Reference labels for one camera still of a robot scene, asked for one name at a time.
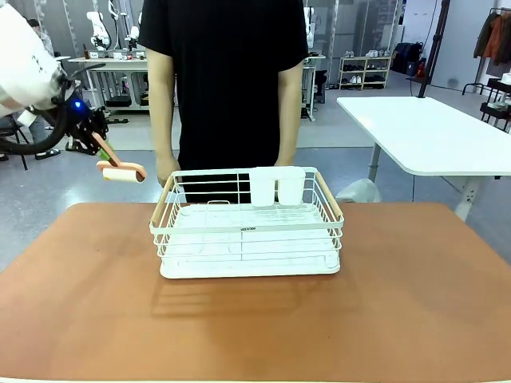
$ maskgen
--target white plastic bag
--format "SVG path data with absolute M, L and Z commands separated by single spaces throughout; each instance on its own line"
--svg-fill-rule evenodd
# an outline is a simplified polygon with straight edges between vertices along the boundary
M 338 203 L 344 202 L 382 202 L 382 196 L 378 191 L 378 187 L 373 181 L 365 179 L 352 183 L 344 188 L 336 197 Z

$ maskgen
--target jacket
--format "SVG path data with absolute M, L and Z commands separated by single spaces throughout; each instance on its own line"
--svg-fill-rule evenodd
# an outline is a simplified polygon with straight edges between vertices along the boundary
M 473 52 L 473 58 L 482 57 L 483 53 L 485 52 L 489 37 L 492 34 L 492 23 L 497 17 L 500 17 L 500 15 L 493 12 L 486 18 L 486 21 L 482 26 L 481 33 L 479 34 L 479 38 L 477 40 L 476 49 Z
M 492 59 L 497 57 L 498 50 L 501 47 L 503 20 L 503 17 L 499 15 L 490 23 L 492 24 L 492 34 L 489 36 L 488 45 L 482 54 L 483 57 Z
M 511 61 L 511 16 L 505 14 L 503 22 L 501 44 L 494 60 L 495 65 L 507 64 Z

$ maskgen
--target dish rack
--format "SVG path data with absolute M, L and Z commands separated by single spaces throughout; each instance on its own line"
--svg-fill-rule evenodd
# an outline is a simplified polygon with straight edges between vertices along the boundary
M 174 172 L 149 224 L 161 257 L 161 275 L 223 278 L 339 271 L 343 213 L 317 169 L 303 169 L 303 202 L 270 207 L 185 202 L 186 184 L 211 183 L 183 182 L 181 177 L 187 176 L 189 180 L 189 176 L 222 176 L 221 183 L 237 184 L 237 191 L 230 193 L 241 201 L 242 194 L 250 193 L 248 169 Z

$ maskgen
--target wooden handle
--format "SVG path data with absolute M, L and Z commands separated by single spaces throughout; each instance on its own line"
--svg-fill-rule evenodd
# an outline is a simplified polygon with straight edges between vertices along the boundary
M 174 188 L 174 177 L 170 176 L 165 183 L 165 186 L 163 187 L 160 199 L 158 200 L 153 215 L 151 216 L 151 223 L 154 227 L 157 227 L 160 224 L 161 215 L 163 214 L 163 210 L 165 208 L 165 201 L 167 200 L 168 192 L 170 192 L 172 188 Z
M 321 188 L 321 190 L 323 190 L 324 195 L 327 197 L 328 203 L 332 207 L 332 211 L 335 214 L 335 218 L 339 221 L 341 215 L 343 215 L 343 212 L 341 211 L 339 204 L 332 195 L 330 189 L 327 186 L 327 183 L 325 182 L 325 179 L 323 178 L 323 176 L 321 176 L 320 172 L 316 172 L 316 181 L 318 181 L 319 187 Z

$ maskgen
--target brown table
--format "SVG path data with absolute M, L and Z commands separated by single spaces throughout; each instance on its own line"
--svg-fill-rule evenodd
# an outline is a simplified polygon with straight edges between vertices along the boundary
M 75 205 L 0 275 L 0 377 L 511 378 L 511 270 L 442 205 L 344 205 L 335 275 L 175 281 L 153 208 Z

